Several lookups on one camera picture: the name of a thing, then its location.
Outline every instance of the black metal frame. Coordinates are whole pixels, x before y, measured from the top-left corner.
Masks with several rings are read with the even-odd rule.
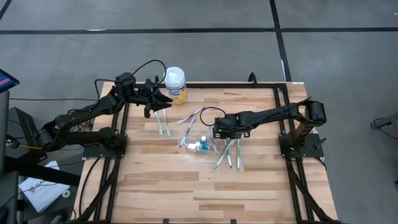
[[[248,81],[249,81],[248,83],[187,83],[187,88],[270,88],[273,89],[276,106],[281,106],[279,99],[279,90],[281,90],[283,93],[285,104],[288,105],[290,103],[286,83],[258,83],[257,78],[253,73],[250,74]],[[123,120],[121,123],[121,130],[120,130],[121,134],[125,134],[126,131],[128,111],[129,111],[129,104],[126,104],[123,113]],[[115,114],[112,120],[113,129],[116,129],[117,120],[118,120],[118,114]],[[290,130],[293,130],[295,128],[294,123],[291,119],[289,120],[289,126]],[[280,135],[286,133],[285,124],[283,121],[279,121],[279,128],[280,128]],[[108,207],[106,209],[107,222],[110,222],[112,217],[114,199],[116,196],[117,174],[120,166],[120,160],[121,158],[115,159],[114,169],[116,169],[116,178],[113,180],[111,184],[111,189],[108,199]],[[294,171],[291,158],[285,156],[285,161],[287,166],[287,172],[289,174],[290,191],[292,193],[292,201],[293,201],[295,218],[297,223],[324,223],[324,224],[334,223],[332,219],[328,218],[328,216],[323,212],[323,210],[317,205],[316,201],[310,195],[307,187],[307,181],[305,178],[305,171],[302,160],[301,159],[296,160],[300,177]],[[106,158],[105,163],[103,165],[101,186],[99,187],[99,189],[101,189],[102,191],[104,190],[103,187],[105,186],[106,178],[108,175],[109,162],[110,159]],[[308,220],[303,220],[302,218],[296,186],[304,196]],[[94,220],[97,220],[98,222],[102,221],[99,220],[100,208],[101,208],[101,201],[99,201],[94,214]],[[315,219],[313,216],[313,211],[319,216],[321,220],[320,222],[314,221]],[[169,223],[169,219],[164,219],[163,223]]]

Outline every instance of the gray concrete floor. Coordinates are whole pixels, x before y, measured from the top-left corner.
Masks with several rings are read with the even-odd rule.
[[[398,27],[395,0],[276,0],[281,26]],[[273,27],[267,0],[13,0],[0,29]],[[324,102],[319,128],[338,216],[347,223],[398,220],[398,141],[369,122],[398,111],[398,33],[283,34],[293,81]],[[0,67],[21,81],[12,97],[94,98],[93,80],[159,58],[188,81],[283,81],[274,33],[0,35]],[[154,65],[138,80],[161,74]],[[37,119],[85,102],[12,101]],[[79,151],[55,152],[54,157]]]

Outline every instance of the wooden tabletop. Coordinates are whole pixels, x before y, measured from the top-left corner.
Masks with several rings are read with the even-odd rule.
[[[307,97],[302,83],[287,83],[287,86],[291,102]],[[111,87],[112,83],[105,83],[102,95]],[[159,136],[155,116],[145,119],[143,106],[130,106],[126,131],[129,141],[121,160],[112,222],[154,223],[169,218],[171,223],[229,223],[231,219],[237,219],[238,223],[295,223],[285,160],[277,140],[278,123],[263,124],[251,132],[250,138],[241,141],[244,167],[241,172],[236,169],[236,147],[230,150],[233,168],[224,160],[218,170],[213,170],[218,158],[214,152],[200,155],[178,147],[189,124],[177,125],[178,119],[203,106],[216,106],[227,113],[275,108],[272,89],[189,88],[187,94],[186,103],[167,109],[171,137],[166,135],[164,126],[164,135]],[[211,123],[216,116],[221,116],[220,112],[208,110],[203,120]],[[94,129],[110,126],[111,120],[112,116],[96,118]],[[208,129],[198,119],[190,136],[202,134],[208,134]],[[85,162],[78,196],[94,160]],[[83,210],[97,194],[103,161],[97,163],[89,177]],[[315,159],[306,158],[303,162],[310,193],[326,214],[337,219],[325,168]],[[299,197],[302,216],[306,218],[301,194]],[[107,200],[105,195],[102,218]],[[78,202],[79,198],[75,202],[76,211]]]

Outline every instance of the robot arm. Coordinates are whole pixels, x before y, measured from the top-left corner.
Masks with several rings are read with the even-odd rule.
[[[134,76],[131,73],[123,73],[116,77],[114,84],[111,91],[95,104],[59,115],[45,124],[40,133],[43,149],[51,152],[68,144],[101,143],[109,150],[114,150],[120,143],[118,136],[110,127],[90,133],[71,133],[70,129],[97,116],[115,114],[122,110],[126,102],[137,106],[145,105],[146,118],[150,117],[151,110],[158,111],[171,107],[172,99],[163,95],[158,85],[149,79],[143,87],[136,88]]]
[[[299,112],[300,106],[306,107],[307,117]],[[213,137],[220,139],[237,139],[244,136],[248,138],[250,137],[251,130],[255,129],[260,124],[284,119],[295,119],[299,121],[302,126],[298,127],[296,130],[305,131],[305,133],[308,134],[313,127],[321,126],[326,122],[325,109],[323,103],[306,99],[298,103],[291,103],[288,106],[260,112],[243,111],[235,114],[226,114],[224,118],[215,118]]]

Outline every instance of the small white object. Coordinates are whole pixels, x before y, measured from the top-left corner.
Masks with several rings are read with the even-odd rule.
[[[60,170],[56,161],[49,162],[46,167]],[[64,191],[68,190],[70,186],[29,177],[19,184],[19,188],[24,192],[36,211],[41,213],[59,198]]]
[[[200,142],[189,143],[189,144],[188,144],[188,148],[189,148],[189,149],[192,149],[193,151],[194,151],[198,146],[200,146]]]
[[[64,191],[64,192],[62,193],[62,197],[64,197],[64,198],[70,197],[70,190]]]

